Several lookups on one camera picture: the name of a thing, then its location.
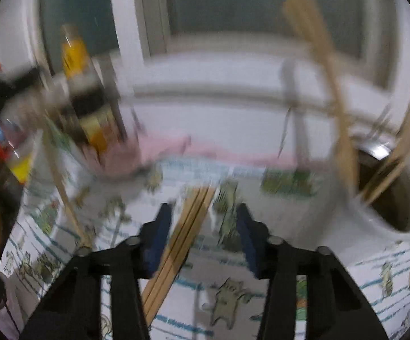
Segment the large clear oil bottle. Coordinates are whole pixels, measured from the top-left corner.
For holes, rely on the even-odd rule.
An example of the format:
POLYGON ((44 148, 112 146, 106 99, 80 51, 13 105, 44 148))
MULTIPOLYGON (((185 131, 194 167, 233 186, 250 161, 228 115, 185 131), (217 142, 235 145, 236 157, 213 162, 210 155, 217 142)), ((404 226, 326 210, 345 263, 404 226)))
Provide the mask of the large clear oil bottle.
POLYGON ((36 86, 16 94, 0 114, 0 161, 4 162, 20 184, 30 173, 36 128, 36 86))

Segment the cat pattern table cloth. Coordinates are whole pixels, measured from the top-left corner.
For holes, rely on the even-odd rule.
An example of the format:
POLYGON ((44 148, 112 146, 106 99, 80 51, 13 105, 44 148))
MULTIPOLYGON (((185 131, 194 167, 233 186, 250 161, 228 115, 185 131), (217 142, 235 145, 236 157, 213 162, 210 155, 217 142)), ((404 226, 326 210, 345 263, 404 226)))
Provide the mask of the cat pattern table cloth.
MULTIPOLYGON (((171 157, 127 177, 97 175, 70 137, 53 130, 56 163, 82 229, 96 250, 115 247, 153 220, 163 202, 173 220, 193 187, 216 188, 188 257, 154 321, 156 339, 254 339, 267 284, 246 264, 236 230, 236 206, 246 203, 268 230, 297 247, 298 233, 320 183, 330 170, 282 170, 215 160, 171 157)), ((35 148, 22 204, 0 271, 13 283, 22 316, 34 312, 80 244, 54 185, 43 147, 35 148)), ((410 328, 410 242, 394 243, 344 265, 387 336, 410 328)))

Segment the white steel utensil cup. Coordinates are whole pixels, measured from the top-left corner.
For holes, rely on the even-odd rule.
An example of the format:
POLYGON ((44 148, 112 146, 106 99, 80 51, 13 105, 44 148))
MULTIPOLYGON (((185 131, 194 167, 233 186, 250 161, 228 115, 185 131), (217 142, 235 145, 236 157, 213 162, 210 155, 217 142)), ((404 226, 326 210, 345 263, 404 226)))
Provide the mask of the white steel utensil cup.
POLYGON ((296 243, 326 246, 353 265, 394 243, 410 242, 410 175, 404 170, 373 203, 353 197, 331 169, 309 205, 296 243))

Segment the dark soy sauce bottle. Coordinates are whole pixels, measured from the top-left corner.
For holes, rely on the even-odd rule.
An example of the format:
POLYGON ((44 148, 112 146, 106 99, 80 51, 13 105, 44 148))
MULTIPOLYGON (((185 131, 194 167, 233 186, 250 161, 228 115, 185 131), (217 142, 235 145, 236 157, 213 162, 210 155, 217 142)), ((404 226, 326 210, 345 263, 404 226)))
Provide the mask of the dark soy sauce bottle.
POLYGON ((61 30, 61 58, 71 106, 87 144, 102 155, 119 140, 118 124, 78 30, 70 24, 61 30))

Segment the pink cloth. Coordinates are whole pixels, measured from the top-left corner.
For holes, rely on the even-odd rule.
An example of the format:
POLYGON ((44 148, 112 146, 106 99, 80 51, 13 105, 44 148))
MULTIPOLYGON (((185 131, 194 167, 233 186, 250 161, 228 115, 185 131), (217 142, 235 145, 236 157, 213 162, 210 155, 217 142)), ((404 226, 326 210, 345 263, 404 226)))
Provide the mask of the pink cloth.
POLYGON ((168 137, 164 134, 141 132, 134 133, 126 141, 111 144, 101 154, 91 146, 84 146, 82 152, 87 165, 97 175, 104 177, 127 177, 171 157, 215 160, 251 167, 293 168, 298 165, 293 157, 236 154, 189 135, 168 137))

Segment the white framed window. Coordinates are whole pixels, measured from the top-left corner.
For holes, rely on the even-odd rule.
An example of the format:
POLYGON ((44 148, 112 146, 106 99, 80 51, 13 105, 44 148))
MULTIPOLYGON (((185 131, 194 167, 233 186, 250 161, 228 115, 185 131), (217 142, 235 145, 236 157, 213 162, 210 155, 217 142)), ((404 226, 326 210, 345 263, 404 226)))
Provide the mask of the white framed window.
MULTIPOLYGON (((48 67, 62 69, 62 28, 77 27, 89 52, 118 48, 112 0, 39 0, 48 67)), ((150 56, 182 51, 300 53, 281 13, 285 0, 141 0, 150 56)), ((339 60, 349 73, 384 88, 396 56, 394 0, 316 0, 339 60)))

